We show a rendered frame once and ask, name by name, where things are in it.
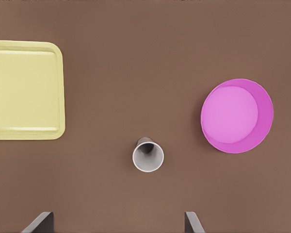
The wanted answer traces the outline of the white IKEA cup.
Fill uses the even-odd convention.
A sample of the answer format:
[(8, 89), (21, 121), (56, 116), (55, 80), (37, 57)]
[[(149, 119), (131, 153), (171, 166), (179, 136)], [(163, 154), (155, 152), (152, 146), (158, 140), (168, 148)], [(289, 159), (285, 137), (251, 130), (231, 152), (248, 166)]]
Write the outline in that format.
[(138, 140), (132, 154), (135, 167), (142, 172), (153, 172), (164, 162), (164, 151), (161, 146), (149, 137)]

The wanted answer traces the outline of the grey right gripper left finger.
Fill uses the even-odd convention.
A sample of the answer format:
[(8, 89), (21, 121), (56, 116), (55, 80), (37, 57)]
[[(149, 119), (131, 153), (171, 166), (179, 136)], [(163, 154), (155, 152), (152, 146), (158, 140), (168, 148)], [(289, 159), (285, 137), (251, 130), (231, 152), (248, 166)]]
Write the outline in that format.
[(20, 233), (54, 233), (53, 212), (42, 212), (31, 224)]

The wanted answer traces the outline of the pink round bowl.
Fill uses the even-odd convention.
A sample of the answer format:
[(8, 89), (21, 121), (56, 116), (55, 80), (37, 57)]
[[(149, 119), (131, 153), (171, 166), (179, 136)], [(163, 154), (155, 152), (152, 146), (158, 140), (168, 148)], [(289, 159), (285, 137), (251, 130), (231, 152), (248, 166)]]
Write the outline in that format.
[(270, 132), (274, 107), (259, 83), (231, 79), (216, 86), (201, 109), (201, 128), (207, 141), (225, 153), (243, 153), (258, 146)]

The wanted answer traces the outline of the pale yellow tray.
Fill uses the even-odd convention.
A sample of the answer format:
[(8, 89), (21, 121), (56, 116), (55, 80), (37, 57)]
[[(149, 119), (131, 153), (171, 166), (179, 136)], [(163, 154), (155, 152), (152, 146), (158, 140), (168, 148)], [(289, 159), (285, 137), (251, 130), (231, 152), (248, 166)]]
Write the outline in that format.
[(50, 42), (0, 40), (0, 140), (65, 132), (64, 66)]

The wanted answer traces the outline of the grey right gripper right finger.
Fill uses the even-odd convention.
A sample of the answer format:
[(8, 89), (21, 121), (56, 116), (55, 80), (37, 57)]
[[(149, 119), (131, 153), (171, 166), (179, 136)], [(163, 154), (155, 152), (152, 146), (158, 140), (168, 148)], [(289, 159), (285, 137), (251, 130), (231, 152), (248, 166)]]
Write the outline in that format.
[(204, 228), (195, 212), (185, 212), (185, 233), (204, 233)]

